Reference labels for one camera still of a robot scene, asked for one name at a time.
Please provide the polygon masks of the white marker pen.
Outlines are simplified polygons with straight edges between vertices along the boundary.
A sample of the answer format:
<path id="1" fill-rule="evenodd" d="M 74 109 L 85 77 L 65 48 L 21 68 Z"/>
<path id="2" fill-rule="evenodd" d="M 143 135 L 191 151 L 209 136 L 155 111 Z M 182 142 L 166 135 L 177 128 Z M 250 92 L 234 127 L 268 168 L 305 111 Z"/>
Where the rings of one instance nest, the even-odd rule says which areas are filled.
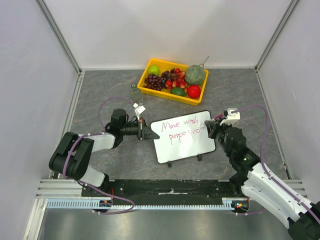
<path id="1" fill-rule="evenodd" d="M 212 118 L 212 119 L 210 119 L 210 120 L 205 120 L 205 121 L 203 122 L 203 124 L 200 126 L 200 128 L 204 128 L 204 127 L 206 126 L 206 122 L 216 121 L 216 120 L 218 120 L 218 119 L 220 119 L 220 118 L 222 118 L 222 117 L 223 117 L 223 115 L 222 115 L 222 114 L 219 114 L 219 115 L 215 116 L 214 118 Z"/>

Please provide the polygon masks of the magenta marker cap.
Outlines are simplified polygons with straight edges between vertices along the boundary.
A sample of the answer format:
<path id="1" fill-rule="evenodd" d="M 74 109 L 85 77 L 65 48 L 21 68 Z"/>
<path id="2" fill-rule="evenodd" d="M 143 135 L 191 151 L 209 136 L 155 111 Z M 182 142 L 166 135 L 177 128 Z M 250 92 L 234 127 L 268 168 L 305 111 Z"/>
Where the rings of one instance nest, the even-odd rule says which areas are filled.
<path id="1" fill-rule="evenodd" d="M 213 119 L 214 119 L 214 120 L 217 120 L 217 119 L 222 118 L 222 117 L 223 117 L 223 115 L 220 114 L 220 115 L 215 116 Z"/>

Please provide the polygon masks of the small whiteboard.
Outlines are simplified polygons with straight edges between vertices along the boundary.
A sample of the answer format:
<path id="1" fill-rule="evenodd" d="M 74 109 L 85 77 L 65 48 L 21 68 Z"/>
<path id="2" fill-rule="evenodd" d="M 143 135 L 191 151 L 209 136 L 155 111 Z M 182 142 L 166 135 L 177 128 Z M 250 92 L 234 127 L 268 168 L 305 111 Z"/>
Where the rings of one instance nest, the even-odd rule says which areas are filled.
<path id="1" fill-rule="evenodd" d="M 165 164 L 216 150 L 215 140 L 208 137 L 203 124 L 211 119 L 209 110 L 153 121 L 151 130 L 159 138 L 154 140 L 156 158 Z"/>

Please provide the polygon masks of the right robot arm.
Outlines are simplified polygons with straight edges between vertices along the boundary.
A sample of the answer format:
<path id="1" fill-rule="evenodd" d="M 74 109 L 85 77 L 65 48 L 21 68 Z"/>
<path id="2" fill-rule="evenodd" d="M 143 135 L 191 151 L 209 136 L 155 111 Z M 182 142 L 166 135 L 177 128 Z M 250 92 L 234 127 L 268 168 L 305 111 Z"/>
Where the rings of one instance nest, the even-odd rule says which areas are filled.
<path id="1" fill-rule="evenodd" d="M 241 129 L 221 120 L 206 120 L 204 124 L 208 137 L 217 140 L 236 171 L 229 179 L 230 193 L 256 201 L 287 228 L 293 240 L 318 240 L 320 204 L 313 203 L 277 177 L 247 147 Z"/>

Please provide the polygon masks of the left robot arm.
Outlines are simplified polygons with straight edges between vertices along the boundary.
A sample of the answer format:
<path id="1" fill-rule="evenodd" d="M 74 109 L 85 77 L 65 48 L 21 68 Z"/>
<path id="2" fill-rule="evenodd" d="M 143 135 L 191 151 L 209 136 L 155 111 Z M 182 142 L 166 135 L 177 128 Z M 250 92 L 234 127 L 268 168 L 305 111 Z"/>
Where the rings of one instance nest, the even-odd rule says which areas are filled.
<path id="1" fill-rule="evenodd" d="M 70 131 L 65 133 L 49 160 L 49 169 L 66 179 L 92 185 L 92 191 L 99 197 L 104 197 L 110 191 L 107 182 L 109 176 L 89 166 L 91 155 L 101 150 L 117 148 L 124 136 L 136 136 L 139 141 L 160 138 L 148 127 L 144 118 L 129 121 L 125 110 L 115 109 L 110 122 L 105 125 L 105 131 L 87 134 Z"/>

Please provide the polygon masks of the clear glass bottle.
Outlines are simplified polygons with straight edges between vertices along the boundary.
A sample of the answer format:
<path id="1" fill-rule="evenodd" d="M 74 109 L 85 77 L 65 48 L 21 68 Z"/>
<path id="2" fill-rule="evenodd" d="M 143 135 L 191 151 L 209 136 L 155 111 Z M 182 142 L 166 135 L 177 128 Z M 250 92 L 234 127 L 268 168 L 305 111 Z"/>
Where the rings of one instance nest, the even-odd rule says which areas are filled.
<path id="1" fill-rule="evenodd" d="M 130 99 L 134 104 L 138 104 L 138 105 L 143 104 L 143 94 L 135 83 L 131 85 Z"/>

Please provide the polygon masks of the red apple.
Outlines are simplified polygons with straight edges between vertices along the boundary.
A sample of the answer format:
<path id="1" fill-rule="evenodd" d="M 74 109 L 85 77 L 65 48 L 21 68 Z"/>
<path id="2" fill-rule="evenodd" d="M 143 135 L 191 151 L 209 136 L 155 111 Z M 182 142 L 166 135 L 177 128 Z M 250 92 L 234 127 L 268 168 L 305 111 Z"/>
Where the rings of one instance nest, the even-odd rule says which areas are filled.
<path id="1" fill-rule="evenodd" d="M 191 99 L 197 99 L 201 95 L 201 88 L 198 85 L 191 85 L 187 89 L 187 95 Z"/>

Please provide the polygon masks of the green avocado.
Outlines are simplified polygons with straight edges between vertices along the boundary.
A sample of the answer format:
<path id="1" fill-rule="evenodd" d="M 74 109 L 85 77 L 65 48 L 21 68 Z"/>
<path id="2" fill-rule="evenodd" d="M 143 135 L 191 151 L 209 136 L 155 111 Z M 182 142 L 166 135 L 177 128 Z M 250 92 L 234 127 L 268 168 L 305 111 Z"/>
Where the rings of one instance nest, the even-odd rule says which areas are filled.
<path id="1" fill-rule="evenodd" d="M 180 87 L 173 87 L 170 90 L 170 93 L 176 96 L 181 96 L 181 97 L 184 97 L 186 95 L 184 89 Z"/>

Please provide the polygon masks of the purple grape bunch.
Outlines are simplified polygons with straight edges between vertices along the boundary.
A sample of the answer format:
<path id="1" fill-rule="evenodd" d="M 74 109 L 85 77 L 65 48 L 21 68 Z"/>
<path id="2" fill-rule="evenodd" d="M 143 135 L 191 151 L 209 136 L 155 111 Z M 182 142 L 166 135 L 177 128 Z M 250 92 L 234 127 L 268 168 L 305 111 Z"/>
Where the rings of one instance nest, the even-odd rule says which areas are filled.
<path id="1" fill-rule="evenodd" d="M 150 73 L 143 81 L 143 88 L 162 91 L 167 89 L 167 81 L 171 80 L 171 73 L 168 71 L 163 72 L 160 76 Z"/>

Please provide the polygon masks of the green netted melon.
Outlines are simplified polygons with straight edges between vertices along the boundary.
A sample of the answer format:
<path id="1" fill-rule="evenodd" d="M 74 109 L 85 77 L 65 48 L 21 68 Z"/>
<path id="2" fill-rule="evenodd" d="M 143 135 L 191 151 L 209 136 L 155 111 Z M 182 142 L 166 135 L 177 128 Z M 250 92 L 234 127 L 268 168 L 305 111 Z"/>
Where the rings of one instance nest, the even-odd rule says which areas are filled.
<path id="1" fill-rule="evenodd" d="M 190 65 L 185 71 L 185 82 L 188 85 L 201 85 L 205 80 L 205 70 L 200 65 Z"/>

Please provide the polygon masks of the red cherry bunch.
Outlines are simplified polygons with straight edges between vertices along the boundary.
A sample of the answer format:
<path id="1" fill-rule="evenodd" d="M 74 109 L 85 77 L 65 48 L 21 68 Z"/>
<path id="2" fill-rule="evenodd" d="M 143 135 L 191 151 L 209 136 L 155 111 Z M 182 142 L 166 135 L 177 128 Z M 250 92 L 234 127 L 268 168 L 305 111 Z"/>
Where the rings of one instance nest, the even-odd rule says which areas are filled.
<path id="1" fill-rule="evenodd" d="M 170 71 L 165 71 L 162 73 L 165 80 L 165 87 L 168 90 L 173 88 L 181 88 L 183 90 L 187 89 L 188 84 L 185 82 L 186 73 L 179 68 L 173 68 Z"/>

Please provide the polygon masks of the green apple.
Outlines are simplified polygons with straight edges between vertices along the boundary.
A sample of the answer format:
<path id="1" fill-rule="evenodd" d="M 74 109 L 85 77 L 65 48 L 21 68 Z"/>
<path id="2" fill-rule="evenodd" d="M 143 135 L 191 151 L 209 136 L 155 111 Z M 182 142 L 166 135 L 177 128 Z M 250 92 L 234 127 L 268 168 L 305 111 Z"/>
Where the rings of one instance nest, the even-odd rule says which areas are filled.
<path id="1" fill-rule="evenodd" d="M 153 74 L 153 75 L 156 75 L 156 76 L 159 76 L 159 74 L 160 74 L 160 69 L 159 69 L 159 67 L 157 65 L 149 66 L 147 71 L 148 71 L 149 74 Z"/>

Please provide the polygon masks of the yellow plastic bin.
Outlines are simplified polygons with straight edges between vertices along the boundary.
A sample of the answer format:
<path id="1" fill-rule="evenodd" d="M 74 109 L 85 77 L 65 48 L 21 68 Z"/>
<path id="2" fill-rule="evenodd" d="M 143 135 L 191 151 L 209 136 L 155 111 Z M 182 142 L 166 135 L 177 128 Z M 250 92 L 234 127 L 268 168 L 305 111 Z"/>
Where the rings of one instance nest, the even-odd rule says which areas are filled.
<path id="1" fill-rule="evenodd" d="M 160 59 L 156 59 L 156 58 L 150 59 L 145 70 L 144 70 L 144 73 L 143 73 L 139 83 L 137 84 L 137 87 L 141 90 L 142 93 L 147 94 L 147 95 L 157 96 L 157 97 L 168 99 L 168 100 L 181 102 L 181 103 L 188 104 L 188 105 L 193 105 L 193 106 L 197 106 L 202 101 L 203 94 L 205 91 L 206 82 L 207 82 L 207 79 L 209 76 L 209 71 L 207 69 L 204 69 L 203 64 L 200 64 L 200 65 L 198 64 L 199 66 L 203 67 L 203 69 L 205 71 L 205 79 L 201 85 L 198 85 L 201 89 L 201 95 L 200 95 L 200 97 L 198 97 L 196 99 L 189 98 L 189 96 L 187 94 L 187 90 L 192 85 L 188 85 L 188 84 L 187 84 L 187 89 L 184 90 L 184 92 L 185 92 L 184 97 L 171 94 L 171 90 L 168 90 L 168 89 L 163 89 L 161 91 L 157 91 L 157 90 L 144 88 L 143 87 L 144 80 L 149 75 L 148 67 L 150 67 L 152 65 L 157 65 L 159 67 L 159 70 L 160 70 L 160 73 L 158 75 L 159 77 L 165 71 L 170 71 L 171 69 L 179 68 L 181 71 L 186 72 L 187 68 L 189 67 L 187 65 L 183 65 L 183 64 L 179 64 L 179 63 L 175 63 L 175 62 L 170 62 L 170 61 L 165 61 L 165 60 L 160 60 Z"/>

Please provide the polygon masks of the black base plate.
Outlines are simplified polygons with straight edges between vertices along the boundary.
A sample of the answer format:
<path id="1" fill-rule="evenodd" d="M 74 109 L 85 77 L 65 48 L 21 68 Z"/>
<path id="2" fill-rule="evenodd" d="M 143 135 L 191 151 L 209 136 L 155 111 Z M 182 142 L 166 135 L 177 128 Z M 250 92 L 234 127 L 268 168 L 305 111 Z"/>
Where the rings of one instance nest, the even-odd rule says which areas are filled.
<path id="1" fill-rule="evenodd" d="M 222 198 L 244 198 L 228 180 L 110 179 L 100 190 L 134 203 L 218 203 Z"/>

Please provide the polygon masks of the aluminium frame post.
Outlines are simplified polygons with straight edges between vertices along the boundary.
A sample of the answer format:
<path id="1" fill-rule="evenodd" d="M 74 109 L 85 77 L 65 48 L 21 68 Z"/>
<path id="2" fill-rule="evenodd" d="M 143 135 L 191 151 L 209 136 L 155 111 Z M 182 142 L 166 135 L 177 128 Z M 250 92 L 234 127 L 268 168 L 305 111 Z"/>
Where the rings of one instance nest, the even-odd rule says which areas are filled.
<path id="1" fill-rule="evenodd" d="M 69 62 L 71 63 L 74 70 L 77 72 L 78 75 L 82 73 L 82 69 L 78 64 L 74 54 L 72 53 L 69 45 L 67 44 L 66 39 L 63 36 L 62 31 L 60 30 L 53 14 L 51 13 L 47 3 L 45 0 L 35 0 L 37 6 L 39 7 L 40 11 L 42 12 L 45 20 L 47 21 L 50 29 L 52 30 L 55 38 L 57 39 L 58 43 L 60 44 L 63 52 L 67 56 Z"/>
<path id="2" fill-rule="evenodd" d="M 286 8 L 284 14 L 282 15 L 279 23 L 277 24 L 271 38 L 269 39 L 266 47 L 264 48 L 257 64 L 254 67 L 256 73 L 259 72 L 259 70 L 262 68 L 263 64 L 267 60 L 267 57 L 270 55 L 271 51 L 273 50 L 275 44 L 277 43 L 279 37 L 281 36 L 283 30 L 285 29 L 286 25 L 288 24 L 291 16 L 293 15 L 293 13 L 296 10 L 299 3 L 300 3 L 300 0 L 291 0 L 289 2 L 289 5 L 287 6 L 287 8 Z"/>

